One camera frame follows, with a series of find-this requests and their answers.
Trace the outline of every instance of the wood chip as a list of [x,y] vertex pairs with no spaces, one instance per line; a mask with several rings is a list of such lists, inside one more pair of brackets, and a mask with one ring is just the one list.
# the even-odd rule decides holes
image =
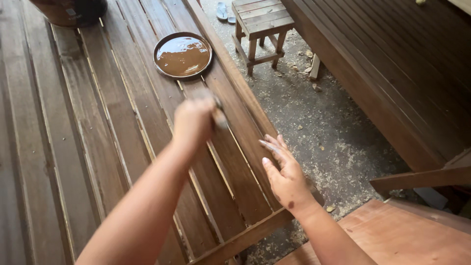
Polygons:
[[328,213],[331,213],[331,212],[333,212],[335,209],[336,209],[335,206],[329,206],[329,207],[327,207],[326,210],[327,210]]
[[312,88],[313,88],[314,91],[316,91],[317,93],[322,92],[322,89],[321,89],[320,87],[318,87],[317,84],[312,84]]

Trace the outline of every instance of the wood stain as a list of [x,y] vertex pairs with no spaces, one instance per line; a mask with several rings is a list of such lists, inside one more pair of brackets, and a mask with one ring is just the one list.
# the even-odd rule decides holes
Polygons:
[[164,73],[174,77],[192,76],[204,70],[211,59],[208,44],[192,36],[166,41],[155,54],[155,63]]

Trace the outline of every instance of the finger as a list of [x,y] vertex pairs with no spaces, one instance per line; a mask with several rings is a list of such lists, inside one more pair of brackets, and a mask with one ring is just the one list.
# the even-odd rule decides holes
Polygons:
[[278,161],[278,164],[280,165],[280,167],[283,168],[286,165],[286,163],[288,162],[287,161],[288,156],[282,149],[280,149],[278,146],[272,143],[269,143],[263,140],[259,140],[259,142],[263,147],[265,147],[268,151],[271,152],[273,157]]
[[276,139],[278,140],[278,142],[280,142],[281,146],[283,146],[286,150],[288,150],[288,146],[284,142],[283,136],[281,134],[279,134]]
[[278,148],[281,149],[281,144],[278,142],[278,140],[276,140],[275,138],[271,137],[269,134],[265,134],[265,141],[269,142],[269,143],[272,143],[274,145],[276,145]]
[[265,169],[265,172],[267,172],[268,180],[270,181],[270,186],[273,187],[273,181],[275,181],[276,178],[281,177],[281,174],[275,167],[273,162],[270,161],[270,159],[264,157],[262,159],[262,164],[263,168]]

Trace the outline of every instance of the wooden bench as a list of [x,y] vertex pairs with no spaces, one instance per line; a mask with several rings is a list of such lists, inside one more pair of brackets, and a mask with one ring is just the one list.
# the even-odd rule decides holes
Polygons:
[[102,25],[79,31],[51,26],[28,1],[2,8],[0,264],[71,264],[171,140],[175,108],[206,86],[157,73],[154,46],[176,31],[212,44],[204,78],[231,131],[200,150],[159,263],[222,264],[292,220],[257,144],[276,130],[195,0],[109,1]]
[[[471,146],[471,17],[441,0],[281,1],[413,172],[442,169]],[[413,187],[404,179],[387,181]]]

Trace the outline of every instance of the wooden stool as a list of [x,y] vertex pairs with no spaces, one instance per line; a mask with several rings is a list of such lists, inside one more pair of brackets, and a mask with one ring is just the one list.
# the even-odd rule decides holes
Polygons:
[[[286,32],[294,27],[294,21],[286,11],[286,7],[280,0],[236,0],[232,2],[232,10],[237,18],[232,39],[235,51],[242,55],[247,65],[247,74],[252,76],[254,65],[269,61],[273,61],[271,66],[276,68],[278,59],[284,56],[283,42]],[[250,42],[248,58],[240,44],[245,36]],[[260,46],[263,46],[265,37],[271,40],[275,53],[255,59],[257,39],[260,39]]]

